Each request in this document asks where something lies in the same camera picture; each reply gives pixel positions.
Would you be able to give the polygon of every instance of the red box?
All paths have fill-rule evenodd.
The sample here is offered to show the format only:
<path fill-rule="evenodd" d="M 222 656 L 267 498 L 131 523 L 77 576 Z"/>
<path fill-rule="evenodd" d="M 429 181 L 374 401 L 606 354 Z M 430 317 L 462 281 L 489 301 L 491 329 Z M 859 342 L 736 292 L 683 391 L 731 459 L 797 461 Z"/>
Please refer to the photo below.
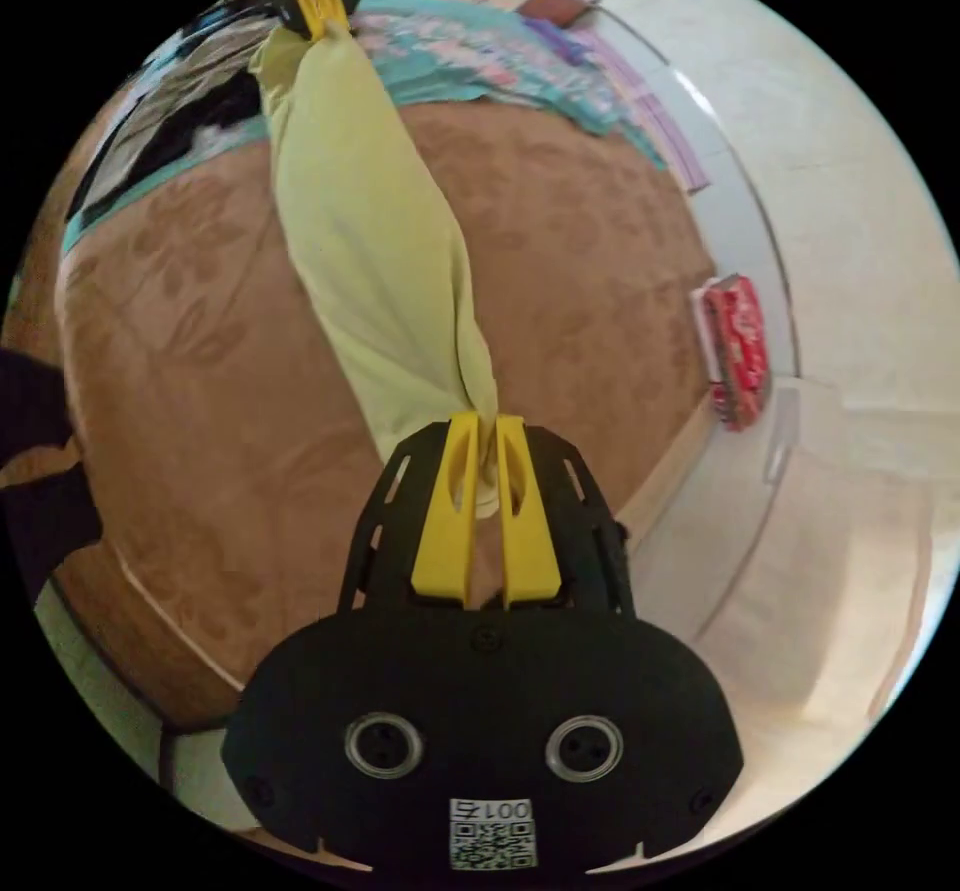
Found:
<path fill-rule="evenodd" d="M 694 292 L 713 402 L 724 424 L 742 431 L 760 417 L 772 379 L 763 312 L 753 282 L 733 274 Z"/>

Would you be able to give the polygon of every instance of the screw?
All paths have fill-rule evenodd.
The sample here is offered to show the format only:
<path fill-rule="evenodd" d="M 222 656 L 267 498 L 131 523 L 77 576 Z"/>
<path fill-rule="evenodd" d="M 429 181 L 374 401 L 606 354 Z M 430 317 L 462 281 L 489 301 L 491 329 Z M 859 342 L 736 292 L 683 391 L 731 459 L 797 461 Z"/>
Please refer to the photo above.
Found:
<path fill-rule="evenodd" d="M 474 651 L 479 651 L 481 654 L 491 654 L 500 650 L 503 646 L 503 638 L 496 628 L 481 625 L 471 635 L 470 646 Z"/>
<path fill-rule="evenodd" d="M 706 788 L 701 788 L 690 799 L 690 813 L 699 814 L 701 811 L 710 807 L 711 804 L 713 804 L 713 795 Z"/>
<path fill-rule="evenodd" d="M 273 807 L 275 797 L 269 782 L 264 781 L 263 778 L 247 778 L 246 784 L 247 796 L 254 804 L 261 808 Z"/>

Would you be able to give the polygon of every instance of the purple object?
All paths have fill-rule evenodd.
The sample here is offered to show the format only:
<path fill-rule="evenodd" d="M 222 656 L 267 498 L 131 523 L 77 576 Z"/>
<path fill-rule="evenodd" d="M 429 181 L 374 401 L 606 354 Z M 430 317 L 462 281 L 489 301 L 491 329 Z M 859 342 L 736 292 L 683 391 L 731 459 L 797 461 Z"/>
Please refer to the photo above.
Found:
<path fill-rule="evenodd" d="M 579 65 L 586 60 L 586 49 L 574 41 L 562 28 L 558 28 L 551 21 L 541 21 L 539 18 L 523 18 L 523 23 L 535 31 L 551 50 L 555 51 L 567 64 Z"/>

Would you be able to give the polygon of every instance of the qr code sticker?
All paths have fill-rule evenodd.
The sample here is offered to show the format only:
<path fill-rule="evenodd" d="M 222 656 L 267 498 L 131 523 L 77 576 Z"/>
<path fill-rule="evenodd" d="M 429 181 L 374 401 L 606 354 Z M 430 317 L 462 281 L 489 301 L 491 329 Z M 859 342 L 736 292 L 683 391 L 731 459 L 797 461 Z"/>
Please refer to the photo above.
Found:
<path fill-rule="evenodd" d="M 450 866 L 454 871 L 512 871 L 537 866 L 529 801 L 451 801 Z"/>

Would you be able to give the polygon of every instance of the yellow cloth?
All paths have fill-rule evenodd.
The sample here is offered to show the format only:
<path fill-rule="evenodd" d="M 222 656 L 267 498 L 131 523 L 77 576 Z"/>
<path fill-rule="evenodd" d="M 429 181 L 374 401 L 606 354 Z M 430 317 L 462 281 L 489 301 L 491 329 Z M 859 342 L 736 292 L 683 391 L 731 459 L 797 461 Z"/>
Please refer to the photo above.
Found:
<path fill-rule="evenodd" d="M 433 421 L 476 410 L 478 511 L 496 509 L 497 389 L 453 212 L 367 55 L 331 23 L 277 28 L 254 56 L 289 254 L 383 461 Z"/>

